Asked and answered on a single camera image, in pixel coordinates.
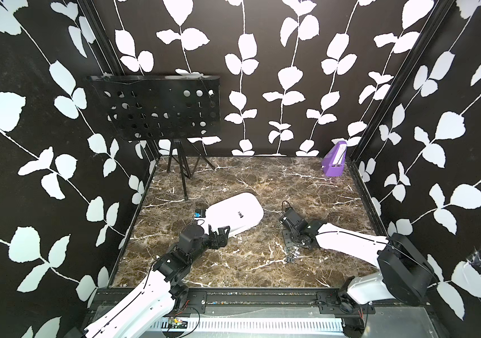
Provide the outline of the pile of chrome sockets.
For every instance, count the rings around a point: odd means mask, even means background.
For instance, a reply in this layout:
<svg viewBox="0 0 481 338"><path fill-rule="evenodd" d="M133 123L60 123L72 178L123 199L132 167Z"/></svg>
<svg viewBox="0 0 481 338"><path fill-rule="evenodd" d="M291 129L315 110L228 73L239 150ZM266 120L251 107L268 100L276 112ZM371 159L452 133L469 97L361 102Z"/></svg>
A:
<svg viewBox="0 0 481 338"><path fill-rule="evenodd" d="M300 250L297 246L286 248L286 263L294 263L300 257Z"/></svg>

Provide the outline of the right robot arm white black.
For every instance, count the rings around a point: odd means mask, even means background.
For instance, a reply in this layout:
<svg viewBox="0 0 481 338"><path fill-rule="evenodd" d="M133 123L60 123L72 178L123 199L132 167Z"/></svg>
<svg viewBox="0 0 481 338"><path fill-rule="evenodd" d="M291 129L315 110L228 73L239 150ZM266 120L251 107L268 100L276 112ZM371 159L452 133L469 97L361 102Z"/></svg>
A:
<svg viewBox="0 0 481 338"><path fill-rule="evenodd" d="M419 306L434 279L434 270L405 235L366 235L323 221L308 222L291 206L284 209L279 222L285 228L288 246L344 253L377 269L364 277L348 278L331 297L331 303L344 313L373 301L391 299Z"/></svg>

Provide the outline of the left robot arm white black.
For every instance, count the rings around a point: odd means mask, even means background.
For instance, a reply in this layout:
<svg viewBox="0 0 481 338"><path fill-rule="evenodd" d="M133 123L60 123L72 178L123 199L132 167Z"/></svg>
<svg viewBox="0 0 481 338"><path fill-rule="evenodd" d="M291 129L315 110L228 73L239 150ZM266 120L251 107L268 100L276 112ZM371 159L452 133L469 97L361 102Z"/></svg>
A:
<svg viewBox="0 0 481 338"><path fill-rule="evenodd" d="M86 326L80 337L140 337L170 313L176 298L186 293L182 280L192 264L208 249L218 250L229 241L229 226L204 230L189 224L178 242L152 264L146 277L105 315Z"/></svg>

